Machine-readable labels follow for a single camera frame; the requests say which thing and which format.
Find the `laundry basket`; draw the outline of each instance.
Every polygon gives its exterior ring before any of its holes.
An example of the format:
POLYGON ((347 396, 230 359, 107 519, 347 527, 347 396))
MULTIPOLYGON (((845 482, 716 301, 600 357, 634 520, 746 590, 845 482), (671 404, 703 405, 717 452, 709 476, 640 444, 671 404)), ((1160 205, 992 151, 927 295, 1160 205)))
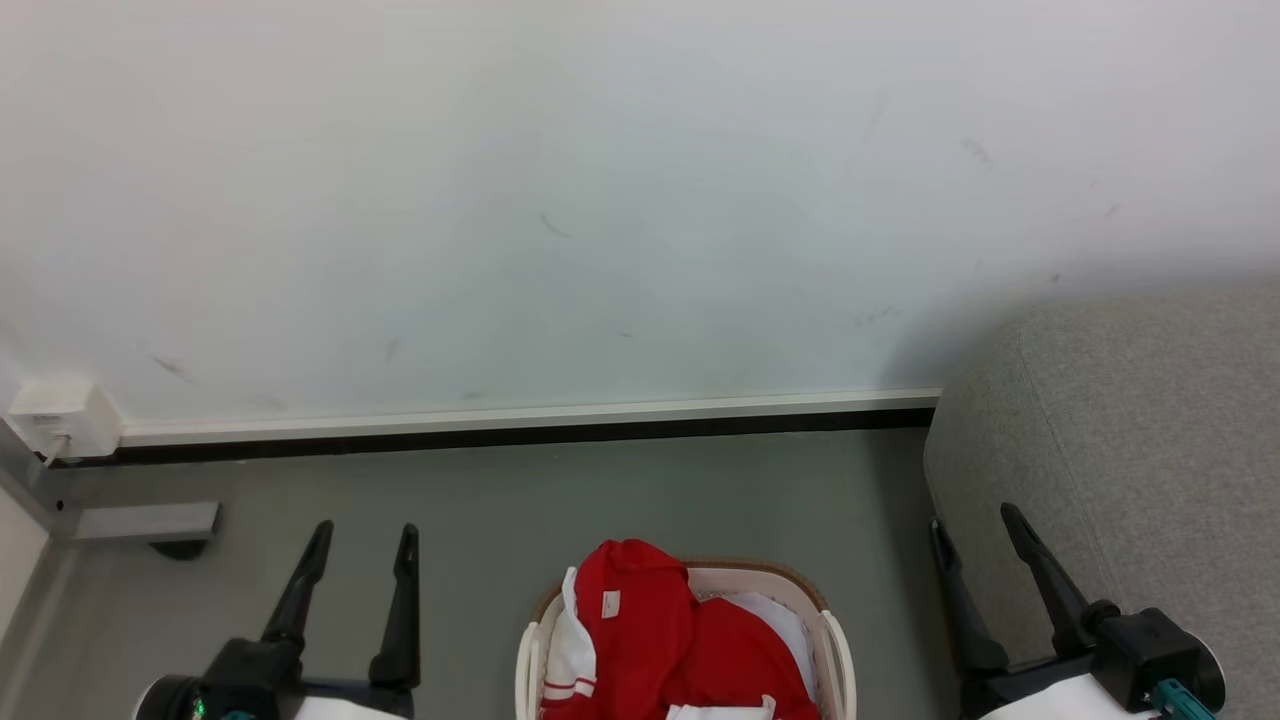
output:
MULTIPOLYGON (((809 634, 818 678, 817 702, 823 720, 856 720, 858 692, 849 641, 817 588, 795 570, 773 562, 723 559, 690 559, 684 562, 689 569, 689 588, 699 600, 758 592, 799 615, 809 634)), ((538 605, 534 621, 520 639, 516 720, 536 720, 539 715, 547 652, 562 610, 564 600, 557 585, 538 605)))

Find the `gray floor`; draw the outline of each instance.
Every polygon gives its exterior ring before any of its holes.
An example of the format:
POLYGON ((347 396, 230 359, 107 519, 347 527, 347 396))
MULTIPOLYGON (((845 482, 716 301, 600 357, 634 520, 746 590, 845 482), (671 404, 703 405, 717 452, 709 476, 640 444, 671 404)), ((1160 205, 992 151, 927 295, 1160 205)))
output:
POLYGON ((225 639, 261 630, 328 518, 306 673, 364 675, 401 525, 415 523, 420 719, 511 717, 535 602, 609 537, 794 566, 845 625, 860 717, 951 719, 923 442, 923 430, 841 432, 78 470, 101 505, 216 498, 225 521, 195 562, 145 546, 82 551, 17 717, 119 720, 157 675, 200 674, 225 639))

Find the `red clothing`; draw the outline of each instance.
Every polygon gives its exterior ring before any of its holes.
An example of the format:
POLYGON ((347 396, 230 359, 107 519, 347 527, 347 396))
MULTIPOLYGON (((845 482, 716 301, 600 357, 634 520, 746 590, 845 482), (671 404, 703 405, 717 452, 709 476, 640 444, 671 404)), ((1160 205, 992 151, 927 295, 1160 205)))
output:
POLYGON ((582 561, 575 588, 595 644, 596 717, 663 720, 662 685, 692 637, 689 571, 644 541, 605 541, 582 561))
POLYGON ((759 707, 777 702, 777 720, 819 720, 795 656, 768 623, 726 600, 694 612, 694 639, 662 691, 663 705, 759 707))

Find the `power outlet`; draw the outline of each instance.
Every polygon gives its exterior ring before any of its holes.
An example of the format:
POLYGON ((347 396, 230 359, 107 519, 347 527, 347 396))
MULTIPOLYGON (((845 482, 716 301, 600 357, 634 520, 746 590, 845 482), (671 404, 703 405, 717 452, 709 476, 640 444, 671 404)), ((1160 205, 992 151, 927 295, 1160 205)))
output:
POLYGON ((115 452, 124 429, 120 415, 92 383, 27 383, 9 406, 14 429, 36 452, 68 439, 60 457, 101 457, 115 452))

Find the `basket rim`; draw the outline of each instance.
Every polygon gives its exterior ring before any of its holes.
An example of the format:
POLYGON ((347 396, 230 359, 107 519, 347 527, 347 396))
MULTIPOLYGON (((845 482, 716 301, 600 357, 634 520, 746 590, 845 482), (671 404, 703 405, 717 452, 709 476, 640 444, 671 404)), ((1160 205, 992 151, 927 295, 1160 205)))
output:
MULTIPOLYGON (((781 575, 782 578, 790 580, 794 585, 804 591, 809 601, 818 612, 827 610, 827 600, 822 597, 822 592, 818 591, 817 585, 809 582, 808 578, 797 573, 788 565, 782 562, 774 562, 772 560, 759 560, 754 557, 722 557, 714 555, 692 555, 685 557, 677 557, 677 560, 684 564, 687 569, 708 569, 708 570, 753 570, 756 573, 772 573, 774 575, 781 575)), ((557 580, 552 587, 543 593, 543 597, 538 601, 538 606, 534 609, 534 623, 541 623, 543 616, 547 615, 547 609, 556 602, 556 598, 561 593, 561 580, 557 580)))

